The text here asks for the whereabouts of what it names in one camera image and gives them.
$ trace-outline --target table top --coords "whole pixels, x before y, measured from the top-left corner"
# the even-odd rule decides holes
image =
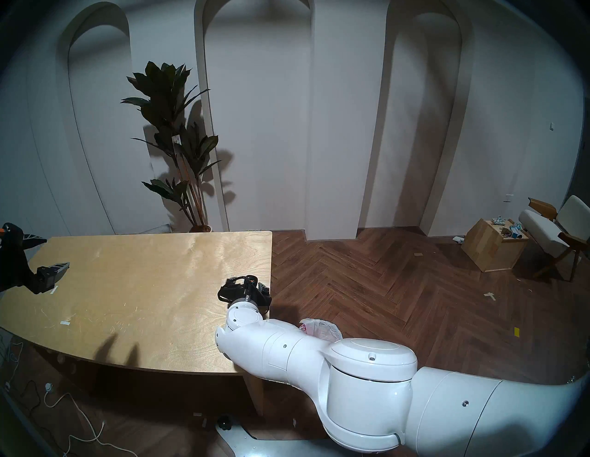
[[[87,360],[147,370],[234,374],[215,346],[226,278],[252,274],[270,286],[271,232],[65,236],[29,265],[70,262],[57,288],[25,287],[0,300],[0,327]]]
[[[490,225],[490,227],[492,227],[496,232],[498,232],[500,235],[502,234],[502,229],[504,227],[506,228],[510,228],[511,225],[514,225],[513,222],[510,221],[506,221],[504,223],[504,225],[494,225],[494,223],[492,221],[486,221],[488,223],[488,225]],[[524,230],[521,230],[520,233],[522,234],[522,238],[509,238],[506,236],[502,236],[504,241],[528,241],[529,237],[526,236],[526,233]]]

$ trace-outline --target plant pot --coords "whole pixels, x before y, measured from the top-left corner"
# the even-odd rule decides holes
[[[189,230],[189,233],[192,234],[205,234],[211,232],[211,227],[208,225],[194,225],[192,229]]]

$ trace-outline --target potted plant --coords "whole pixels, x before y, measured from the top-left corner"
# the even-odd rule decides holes
[[[217,145],[217,136],[200,136],[196,123],[185,127],[183,116],[184,109],[202,93],[188,98],[196,89],[193,87],[184,94],[184,85],[191,73],[184,65],[176,68],[174,65],[162,64],[158,67],[153,62],[148,62],[145,74],[133,73],[133,78],[127,77],[133,86],[149,99],[141,97],[124,98],[121,103],[129,103],[137,106],[143,118],[157,128],[154,135],[155,144],[141,138],[133,138],[153,147],[157,147],[172,159],[180,181],[172,183],[152,179],[150,184],[143,184],[161,197],[172,200],[181,207],[186,217],[192,224],[191,232],[210,232],[211,227],[205,223],[203,212],[203,198],[201,192],[202,175],[213,163],[209,162],[209,153]],[[189,170],[195,176],[195,186],[192,184]]]

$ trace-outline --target plastic bag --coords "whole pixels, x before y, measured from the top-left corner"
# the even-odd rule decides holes
[[[334,324],[321,319],[301,319],[299,330],[307,335],[315,336],[321,340],[335,343],[342,339],[342,333]]]

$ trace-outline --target white cable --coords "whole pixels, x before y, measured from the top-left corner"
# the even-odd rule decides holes
[[[14,375],[17,373],[18,363],[21,361],[22,349],[24,347],[23,344],[24,344],[24,341],[22,341],[20,343],[11,343],[11,346],[20,346],[21,347],[21,351],[18,353],[18,358],[11,351],[8,354],[9,360],[17,363],[17,366],[14,367],[14,371],[12,372],[12,376],[8,380],[8,385],[10,385],[10,383],[14,379]]]
[[[83,443],[92,443],[92,441],[96,441],[96,442],[97,442],[98,444],[100,444],[101,446],[111,446],[111,447],[113,447],[113,448],[115,448],[115,449],[118,449],[118,450],[120,450],[120,451],[123,451],[123,452],[129,452],[129,453],[133,454],[135,457],[137,457],[137,454],[136,454],[136,453],[134,453],[133,451],[130,451],[130,450],[128,450],[128,449],[123,449],[123,448],[120,448],[120,447],[118,447],[118,446],[115,446],[114,444],[111,444],[111,443],[103,443],[103,442],[101,442],[101,441],[99,440],[99,436],[100,436],[100,434],[103,432],[103,429],[104,429],[104,421],[103,421],[102,427],[100,428],[99,434],[97,435],[97,434],[96,434],[96,432],[94,431],[94,427],[92,427],[92,424],[90,423],[90,419],[88,418],[88,416],[86,416],[86,414],[84,414],[84,411],[82,411],[82,410],[81,410],[81,409],[78,407],[78,404],[76,403],[76,401],[74,400],[74,397],[72,397],[72,395],[71,395],[71,393],[70,393],[70,392],[66,392],[66,393],[64,393],[64,394],[63,394],[63,395],[62,395],[62,396],[59,398],[59,400],[57,400],[57,401],[56,401],[56,402],[55,402],[53,405],[48,405],[48,404],[47,404],[47,394],[49,394],[49,391],[46,391],[46,392],[45,392],[45,396],[43,397],[43,403],[45,403],[45,406],[46,406],[46,407],[49,407],[49,408],[53,408],[53,407],[55,407],[55,406],[57,405],[57,403],[59,403],[63,397],[65,397],[66,395],[69,395],[69,396],[70,396],[70,398],[72,399],[72,402],[74,403],[74,406],[76,407],[76,409],[82,413],[82,415],[83,415],[83,416],[84,416],[84,418],[86,419],[86,422],[88,422],[88,425],[90,426],[90,430],[92,430],[92,434],[94,435],[94,438],[92,438],[92,439],[82,439],[82,438],[78,438],[78,437],[76,437],[76,436],[74,436],[74,435],[68,435],[68,450],[64,452],[64,454],[63,454],[63,457],[66,457],[66,456],[68,455],[68,453],[70,452],[70,449],[71,449],[71,446],[72,446],[72,443],[71,443],[71,438],[74,438],[75,440],[78,440],[78,441],[82,441]]]

